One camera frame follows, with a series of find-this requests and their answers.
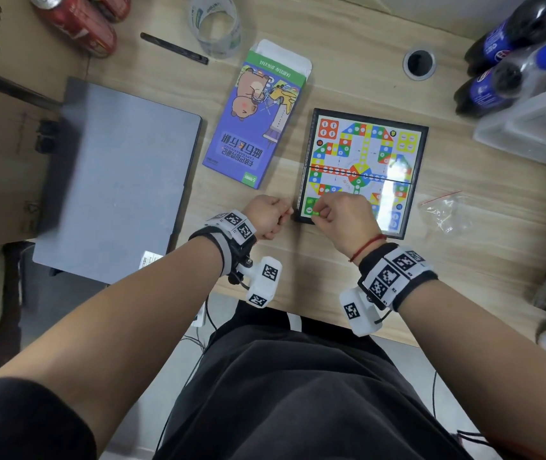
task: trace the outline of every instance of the blue bottle label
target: blue bottle label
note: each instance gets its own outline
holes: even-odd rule
[[[505,37],[506,25],[507,21],[504,21],[499,27],[490,32],[484,40],[484,56],[492,64],[497,64],[512,52],[512,46]]]
[[[494,108],[505,101],[494,92],[492,87],[492,69],[477,77],[471,84],[469,96],[473,103],[482,108]]]

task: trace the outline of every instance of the gray laptop lid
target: gray laptop lid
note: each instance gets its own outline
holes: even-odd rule
[[[166,253],[201,117],[69,79],[35,262],[107,284]]]

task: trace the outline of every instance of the hand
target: hand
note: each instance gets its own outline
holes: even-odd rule
[[[369,240],[382,231],[373,216],[371,204],[362,195],[352,195],[344,192],[325,193],[315,202],[312,221],[322,232],[332,240],[339,252],[351,258]],[[354,259],[356,265],[370,252],[386,243],[378,240],[364,249]]]
[[[282,226],[290,219],[294,210],[287,199],[258,195],[247,204],[242,213],[256,228],[258,240],[273,240],[275,235],[282,230]]]

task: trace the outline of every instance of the black pen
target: black pen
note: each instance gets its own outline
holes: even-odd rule
[[[199,63],[209,64],[209,58],[207,58],[206,56],[203,56],[202,54],[198,54],[190,50],[186,50],[185,48],[181,46],[177,46],[177,45],[174,45],[173,43],[166,42],[162,40],[161,38],[154,37],[153,35],[146,34],[145,32],[141,32],[141,38],[145,40],[146,42],[150,42],[150,43],[153,43],[154,45],[161,46],[162,48],[172,51],[173,53],[180,54],[182,56],[185,56],[186,58],[193,59],[194,61],[199,61]]]

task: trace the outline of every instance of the pepsi bottle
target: pepsi bottle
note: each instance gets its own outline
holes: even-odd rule
[[[477,40],[465,53],[467,73],[483,74],[507,54],[546,41],[546,0],[526,0],[499,27]]]
[[[481,76],[461,85],[454,94],[456,114],[480,118],[509,107],[522,96],[522,88],[529,83],[529,78],[543,72],[546,72],[546,45],[538,50],[513,53]]]

